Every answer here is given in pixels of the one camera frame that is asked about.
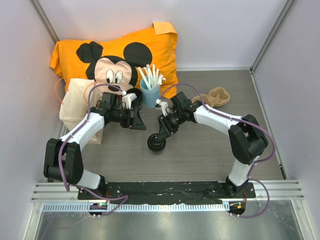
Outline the black cup lid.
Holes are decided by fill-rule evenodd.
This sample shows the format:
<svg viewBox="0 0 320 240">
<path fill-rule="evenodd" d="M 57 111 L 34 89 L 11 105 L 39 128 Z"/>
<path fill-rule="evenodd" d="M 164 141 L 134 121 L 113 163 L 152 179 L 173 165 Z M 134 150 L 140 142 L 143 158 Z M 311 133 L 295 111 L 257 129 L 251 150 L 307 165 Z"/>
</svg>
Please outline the black cup lid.
<svg viewBox="0 0 320 240">
<path fill-rule="evenodd" d="M 151 150 L 164 150 L 166 147 L 166 140 L 164 140 L 162 143 L 158 144 L 157 143 L 157 133 L 154 133 L 152 135 L 149 136 L 149 138 L 147 139 L 147 147 L 148 149 Z"/>
</svg>

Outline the paper takeout bag orange handles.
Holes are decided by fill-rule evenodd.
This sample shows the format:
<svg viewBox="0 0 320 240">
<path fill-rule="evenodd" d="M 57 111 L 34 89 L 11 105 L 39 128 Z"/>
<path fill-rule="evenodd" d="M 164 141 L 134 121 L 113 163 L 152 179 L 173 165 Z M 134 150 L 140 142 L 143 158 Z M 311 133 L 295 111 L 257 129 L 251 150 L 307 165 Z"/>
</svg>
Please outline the paper takeout bag orange handles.
<svg viewBox="0 0 320 240">
<path fill-rule="evenodd" d="M 59 111 L 59 119 L 69 131 L 83 120 L 88 107 L 96 106 L 101 99 L 99 89 L 96 88 L 90 95 L 90 104 L 88 104 L 89 92 L 95 84 L 94 80 L 89 79 L 72 78 L 70 80 Z"/>
</svg>

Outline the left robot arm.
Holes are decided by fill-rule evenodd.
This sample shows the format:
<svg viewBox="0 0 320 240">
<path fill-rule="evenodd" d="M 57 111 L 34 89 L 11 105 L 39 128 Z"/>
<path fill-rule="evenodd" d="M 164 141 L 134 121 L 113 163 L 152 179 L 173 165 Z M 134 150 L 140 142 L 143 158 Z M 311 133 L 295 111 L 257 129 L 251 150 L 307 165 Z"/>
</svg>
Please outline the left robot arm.
<svg viewBox="0 0 320 240">
<path fill-rule="evenodd" d="M 44 176 L 87 188 L 93 198 L 102 199 L 107 193 L 105 178 L 84 168 L 82 150 L 109 123 L 119 123 L 125 129 L 146 130 L 139 113 L 142 103 L 142 92 L 137 88 L 131 88 L 125 96 L 103 93 L 102 99 L 90 108 L 90 112 L 73 130 L 59 139 L 51 138 L 47 142 Z"/>
</svg>

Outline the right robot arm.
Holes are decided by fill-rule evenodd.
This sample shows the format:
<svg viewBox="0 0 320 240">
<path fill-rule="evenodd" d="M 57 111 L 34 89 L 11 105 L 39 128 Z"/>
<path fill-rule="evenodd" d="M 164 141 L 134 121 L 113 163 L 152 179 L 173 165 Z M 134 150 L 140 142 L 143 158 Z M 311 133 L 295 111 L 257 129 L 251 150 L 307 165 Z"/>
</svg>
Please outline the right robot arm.
<svg viewBox="0 0 320 240">
<path fill-rule="evenodd" d="M 148 148 L 155 153 L 161 152 L 166 146 L 166 139 L 185 122 L 206 125 L 225 134 L 229 137 L 235 161 L 226 177 L 222 195 L 238 197 L 249 180 L 248 173 L 254 161 L 259 159 L 269 144 L 256 118 L 248 114 L 234 120 L 231 115 L 214 111 L 199 100 L 191 102 L 183 92 L 170 100 L 172 107 L 159 99 L 156 101 L 155 107 L 161 109 L 162 115 L 158 117 L 159 132 L 147 140 Z"/>
</svg>

